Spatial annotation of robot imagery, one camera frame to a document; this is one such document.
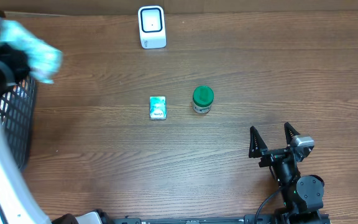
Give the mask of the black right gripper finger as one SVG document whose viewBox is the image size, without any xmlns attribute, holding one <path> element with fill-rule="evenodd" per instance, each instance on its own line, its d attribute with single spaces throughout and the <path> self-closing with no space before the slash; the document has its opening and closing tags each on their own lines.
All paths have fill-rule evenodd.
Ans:
<svg viewBox="0 0 358 224">
<path fill-rule="evenodd" d="M 289 122 L 284 124 L 284 130 L 288 145 L 291 144 L 291 141 L 295 136 L 300 135 L 299 132 Z"/>
<path fill-rule="evenodd" d="M 250 127 L 250 146 L 249 146 L 249 157 L 258 158 L 262 157 L 268 147 L 261 138 L 258 130 L 254 127 Z"/>
</svg>

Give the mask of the small green white sachet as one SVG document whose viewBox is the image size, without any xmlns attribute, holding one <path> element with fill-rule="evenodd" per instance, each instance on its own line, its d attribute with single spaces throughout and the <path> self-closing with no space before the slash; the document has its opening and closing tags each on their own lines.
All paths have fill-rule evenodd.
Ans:
<svg viewBox="0 0 358 224">
<path fill-rule="evenodd" d="M 165 120 L 167 118 L 167 104 L 164 96 L 150 97 L 150 119 Z"/>
</svg>

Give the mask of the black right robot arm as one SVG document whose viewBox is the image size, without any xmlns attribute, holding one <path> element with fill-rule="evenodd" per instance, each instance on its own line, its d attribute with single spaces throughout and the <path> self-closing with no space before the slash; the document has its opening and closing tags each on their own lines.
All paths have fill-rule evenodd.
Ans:
<svg viewBox="0 0 358 224">
<path fill-rule="evenodd" d="M 278 190 L 266 198 L 249 221 L 276 224 L 327 224 L 329 215 L 321 214 L 323 208 L 324 181 L 317 175 L 302 176 L 298 163 L 309 156 L 314 139 L 302 135 L 290 124 L 284 124 L 287 146 L 268 149 L 255 127 L 250 127 L 249 157 L 259 158 L 259 167 L 268 167 Z M 263 207 L 276 195 L 281 194 L 283 208 L 271 215 L 261 215 Z"/>
</svg>

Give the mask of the teal snack packet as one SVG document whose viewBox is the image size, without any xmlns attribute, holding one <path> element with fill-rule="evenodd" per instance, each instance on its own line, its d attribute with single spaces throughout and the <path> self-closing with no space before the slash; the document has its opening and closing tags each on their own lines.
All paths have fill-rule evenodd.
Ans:
<svg viewBox="0 0 358 224">
<path fill-rule="evenodd" d="M 53 84 L 52 77 L 63 62 L 62 51 L 38 39 L 19 22 L 10 20 L 2 21 L 0 43 L 9 44 L 27 55 L 31 77 L 41 83 Z"/>
</svg>

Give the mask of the green lid seasoning jar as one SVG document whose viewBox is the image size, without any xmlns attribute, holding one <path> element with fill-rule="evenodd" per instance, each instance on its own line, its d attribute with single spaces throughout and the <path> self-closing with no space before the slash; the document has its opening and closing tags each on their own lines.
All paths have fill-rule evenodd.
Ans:
<svg viewBox="0 0 358 224">
<path fill-rule="evenodd" d="M 209 86 L 198 86 L 192 96 L 192 108 L 200 114 L 210 111 L 214 101 L 214 92 Z"/>
</svg>

